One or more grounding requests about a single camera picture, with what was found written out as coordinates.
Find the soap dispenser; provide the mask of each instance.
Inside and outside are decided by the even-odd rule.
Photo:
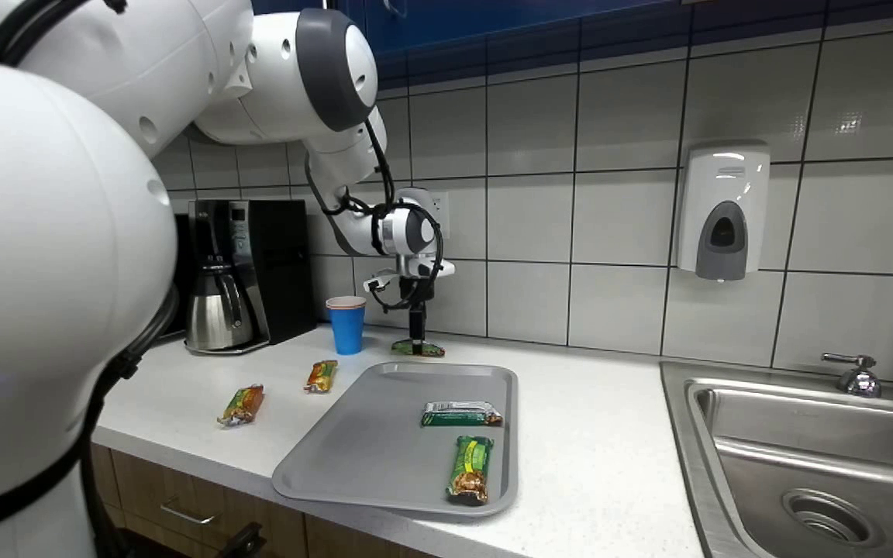
[[[715,283],[755,272],[767,189],[767,145],[690,148],[678,223],[678,269]]]

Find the faucet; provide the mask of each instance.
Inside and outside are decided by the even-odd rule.
[[[867,354],[822,354],[824,362],[853,362],[856,369],[844,374],[840,389],[860,395],[880,395],[880,377],[871,372],[876,364]]]

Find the sink drain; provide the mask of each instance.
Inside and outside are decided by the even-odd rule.
[[[818,531],[844,544],[871,544],[876,527],[847,500],[822,488],[789,488],[784,511],[808,531]]]

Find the stainless steel tray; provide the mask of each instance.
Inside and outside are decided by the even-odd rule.
[[[423,427],[432,400],[488,400],[503,427]],[[518,487],[518,382],[495,364],[385,362],[318,418],[276,466],[274,487],[288,500],[378,505],[432,517],[476,520],[511,505]],[[445,502],[457,436],[492,440],[488,505]]]

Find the black coffee machine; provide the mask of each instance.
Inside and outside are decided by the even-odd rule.
[[[198,201],[182,236],[195,253],[178,272],[189,354],[252,354],[318,323],[304,201]]]

